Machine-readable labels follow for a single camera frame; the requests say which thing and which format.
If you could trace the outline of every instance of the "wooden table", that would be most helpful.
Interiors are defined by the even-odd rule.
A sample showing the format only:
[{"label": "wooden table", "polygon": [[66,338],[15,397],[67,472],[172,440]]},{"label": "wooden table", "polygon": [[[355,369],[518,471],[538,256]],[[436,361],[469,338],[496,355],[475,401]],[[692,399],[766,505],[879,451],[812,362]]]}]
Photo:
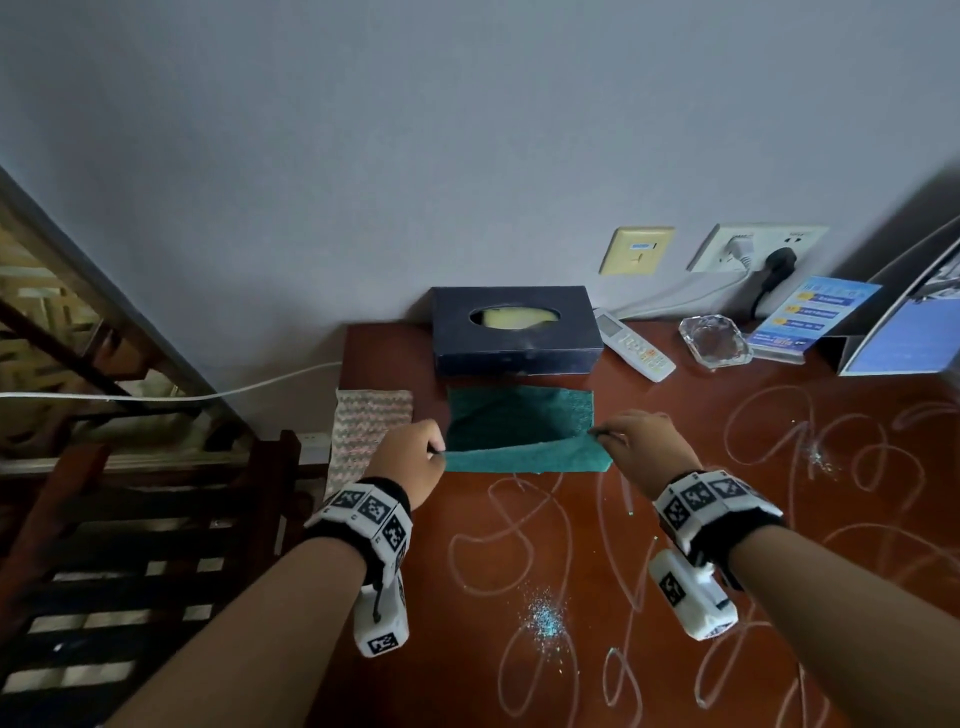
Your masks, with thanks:
[{"label": "wooden table", "polygon": [[[606,351],[596,418],[668,413],[708,467],[748,480],[801,533],[960,615],[957,423],[935,376],[838,378],[755,361],[709,372],[674,324],[635,325],[677,362],[652,384]],[[409,389],[415,418],[449,421],[430,334],[348,330],[343,389]],[[691,640],[646,576],[665,547],[650,505],[607,473],[448,473],[417,511],[403,564],[410,641],[373,660],[345,629],[316,725],[843,725],[743,594],[740,622]],[[804,723],[801,693],[805,695]]]}]

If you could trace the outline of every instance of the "gray wall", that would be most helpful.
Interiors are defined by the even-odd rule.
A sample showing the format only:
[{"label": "gray wall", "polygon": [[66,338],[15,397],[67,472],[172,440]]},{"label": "gray wall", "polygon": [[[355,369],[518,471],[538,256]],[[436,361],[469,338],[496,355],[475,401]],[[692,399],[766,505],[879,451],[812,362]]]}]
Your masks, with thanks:
[{"label": "gray wall", "polygon": [[[828,272],[957,151],[957,8],[2,0],[0,164],[230,386],[431,285],[702,292],[719,221],[826,223],[798,278]],[[630,224],[677,238],[656,276],[601,279]],[[322,429],[334,379],[236,405]]]}]

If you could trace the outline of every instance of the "green cloth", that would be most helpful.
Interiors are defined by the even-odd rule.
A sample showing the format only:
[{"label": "green cloth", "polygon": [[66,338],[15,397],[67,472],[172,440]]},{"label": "green cloth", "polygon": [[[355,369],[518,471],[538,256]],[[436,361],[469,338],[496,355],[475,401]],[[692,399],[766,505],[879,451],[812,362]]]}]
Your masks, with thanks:
[{"label": "green cloth", "polygon": [[448,390],[451,473],[601,473],[611,459],[587,434],[593,393],[558,387]]}]

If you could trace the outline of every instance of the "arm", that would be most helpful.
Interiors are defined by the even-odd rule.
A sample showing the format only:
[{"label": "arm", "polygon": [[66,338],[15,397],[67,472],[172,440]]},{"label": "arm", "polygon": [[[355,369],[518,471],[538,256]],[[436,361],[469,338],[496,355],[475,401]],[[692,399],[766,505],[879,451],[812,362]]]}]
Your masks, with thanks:
[{"label": "arm", "polygon": [[[437,424],[387,433],[365,475],[389,477],[417,508],[444,472]],[[121,726],[302,725],[367,564],[352,546],[310,539],[234,599],[108,721]]]},{"label": "arm", "polygon": [[[596,429],[654,500],[702,466],[664,416],[631,410]],[[857,722],[960,725],[960,621],[779,526],[748,535],[729,566],[830,700]]]}]

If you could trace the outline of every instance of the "power cord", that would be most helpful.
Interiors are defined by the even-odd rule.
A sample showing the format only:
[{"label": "power cord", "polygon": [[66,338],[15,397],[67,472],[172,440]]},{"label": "power cord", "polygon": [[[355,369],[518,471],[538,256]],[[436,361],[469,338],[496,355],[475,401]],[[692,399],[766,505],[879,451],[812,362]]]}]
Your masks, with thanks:
[{"label": "power cord", "polygon": [[756,308],[763,297],[790,278],[797,270],[797,254],[792,248],[777,248],[767,255],[765,267],[770,270],[770,273],[760,285],[760,292],[756,295],[754,304],[750,306],[751,321],[756,318]]},{"label": "power cord", "polygon": [[266,387],[268,384],[276,384],[279,381],[284,379],[289,379],[294,376],[305,375],[308,372],[314,372],[318,369],[326,369],[327,367],[339,367],[343,364],[342,361],[328,361],[324,364],[314,364],[311,367],[305,367],[303,369],[297,369],[295,372],[290,372],[285,375],[275,376],[272,379],[264,379],[263,381],[258,381],[255,384],[248,384],[246,387],[240,387],[239,389],[231,389],[227,392],[217,392],[212,395],[198,395],[196,397],[136,397],[135,395],[128,396],[114,396],[114,395],[81,395],[75,394],[73,392],[0,392],[0,400],[5,399],[30,399],[30,400],[86,400],[86,401],[154,401],[154,402],[189,402],[189,401],[208,401],[208,400],[218,400],[221,397],[230,397],[232,395],[239,395],[244,392],[250,392],[252,389],[259,389],[260,387]]},{"label": "power cord", "polygon": [[697,296],[695,299],[688,299],[687,301],[680,301],[678,303],[671,303],[670,305],[660,306],[658,308],[641,308],[637,310],[636,307],[643,303],[643,301],[637,303],[631,303],[630,305],[617,308],[613,315],[618,319],[629,319],[633,316],[650,316],[654,313],[662,313],[663,311],[671,311],[674,308],[680,308],[681,306],[690,305],[691,303],[697,303],[703,299],[709,298],[710,296],[715,296],[721,291],[726,291],[728,288],[733,288],[736,285],[739,285],[744,280],[750,277],[751,268],[754,264],[754,237],[752,235],[735,235],[730,239],[730,242],[727,243],[726,252],[729,253],[735,260],[738,260],[743,266],[744,271],[743,275],[740,276],[737,280],[732,280],[729,283],[724,283],[719,288],[714,288],[702,296]]}]

